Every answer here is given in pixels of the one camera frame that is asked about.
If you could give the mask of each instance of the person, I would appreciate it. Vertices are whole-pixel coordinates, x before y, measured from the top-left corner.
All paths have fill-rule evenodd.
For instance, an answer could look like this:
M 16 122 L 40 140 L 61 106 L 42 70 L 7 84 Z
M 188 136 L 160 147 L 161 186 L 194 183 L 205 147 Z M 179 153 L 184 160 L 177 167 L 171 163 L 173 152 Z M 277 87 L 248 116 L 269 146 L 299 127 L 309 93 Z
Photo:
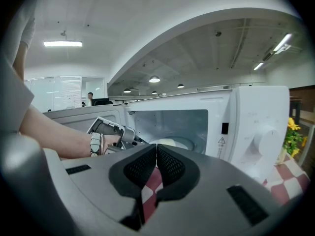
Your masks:
M 92 92 L 88 93 L 88 104 L 87 104 L 87 106 L 88 107 L 93 106 L 93 93 Z
M 36 0 L 26 0 L 18 9 L 0 46 L 0 62 L 5 70 L 3 73 L 13 81 L 5 86 L 15 87 L 14 90 L 19 90 L 19 95 L 21 95 L 21 98 L 18 98 L 19 95 L 16 96 L 19 101 L 10 101 L 10 105 L 5 106 L 8 109 L 19 109 L 14 117 L 6 118 L 9 120 L 4 124 L 5 128 L 8 126 L 5 131 L 12 132 L 15 130 L 13 126 L 19 126 L 22 135 L 34 138 L 42 148 L 55 150 L 61 158 L 89 157 L 91 156 L 91 134 L 63 126 L 29 105 L 31 100 L 23 101 L 22 97 L 31 93 L 24 83 L 18 82 L 17 78 L 24 80 L 25 59 L 35 32 L 35 2 Z M 3 113 L 9 113 L 9 110 L 3 109 Z M 118 139 L 118 136 L 104 136 L 103 149 L 106 150 L 108 145 L 116 143 Z

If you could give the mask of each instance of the glass wall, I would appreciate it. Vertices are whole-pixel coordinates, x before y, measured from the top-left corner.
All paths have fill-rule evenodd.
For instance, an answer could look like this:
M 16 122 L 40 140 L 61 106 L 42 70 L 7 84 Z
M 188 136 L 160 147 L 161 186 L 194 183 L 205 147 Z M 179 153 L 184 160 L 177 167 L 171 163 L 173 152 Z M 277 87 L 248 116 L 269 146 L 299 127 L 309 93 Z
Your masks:
M 24 81 L 24 84 L 34 94 L 32 105 L 41 112 L 80 108 L 89 92 L 93 93 L 94 99 L 104 98 L 102 78 L 34 78 Z

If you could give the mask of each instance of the yellow flower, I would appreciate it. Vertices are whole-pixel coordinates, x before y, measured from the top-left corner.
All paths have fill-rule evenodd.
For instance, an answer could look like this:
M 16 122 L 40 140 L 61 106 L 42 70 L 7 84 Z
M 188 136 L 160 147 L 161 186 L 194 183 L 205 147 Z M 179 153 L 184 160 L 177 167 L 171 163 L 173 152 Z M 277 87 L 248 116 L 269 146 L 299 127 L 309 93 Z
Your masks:
M 300 151 L 299 148 L 294 149 L 292 154 L 291 154 L 291 157 L 294 157 L 299 151 Z
M 307 142 L 307 136 L 303 138 L 302 147 L 305 146 L 306 142 Z
M 295 123 L 294 123 L 294 120 L 293 120 L 293 118 L 289 118 L 289 121 L 288 121 L 288 123 L 287 123 L 287 126 L 290 128 L 290 129 L 292 129 L 292 130 L 298 130 L 298 129 L 301 129 L 300 127 L 299 127 L 299 125 L 296 125 Z

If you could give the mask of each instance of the red checkered cloth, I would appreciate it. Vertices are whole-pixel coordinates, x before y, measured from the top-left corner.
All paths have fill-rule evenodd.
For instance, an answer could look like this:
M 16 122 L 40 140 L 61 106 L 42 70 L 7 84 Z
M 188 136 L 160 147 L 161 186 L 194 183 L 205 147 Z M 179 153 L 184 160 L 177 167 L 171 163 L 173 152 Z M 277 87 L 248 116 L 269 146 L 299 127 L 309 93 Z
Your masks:
M 297 165 L 294 159 L 286 155 L 282 164 L 273 167 L 263 185 L 280 204 L 284 205 L 290 199 L 304 193 L 309 183 L 310 180 L 306 173 Z M 161 174 L 158 168 L 155 168 L 149 181 L 142 189 L 142 204 L 146 221 L 156 209 L 157 191 L 162 188 Z

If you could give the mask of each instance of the hand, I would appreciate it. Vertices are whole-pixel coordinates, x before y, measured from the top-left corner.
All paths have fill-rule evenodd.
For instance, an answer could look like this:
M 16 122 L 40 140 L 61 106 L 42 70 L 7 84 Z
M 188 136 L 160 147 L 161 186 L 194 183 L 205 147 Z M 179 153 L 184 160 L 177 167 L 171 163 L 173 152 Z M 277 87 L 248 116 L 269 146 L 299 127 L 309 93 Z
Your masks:
M 113 143 L 117 143 L 119 139 L 120 139 L 120 136 L 105 136 L 104 135 L 104 146 L 103 146 L 104 153 L 103 154 L 105 154 L 108 145 L 113 145 Z

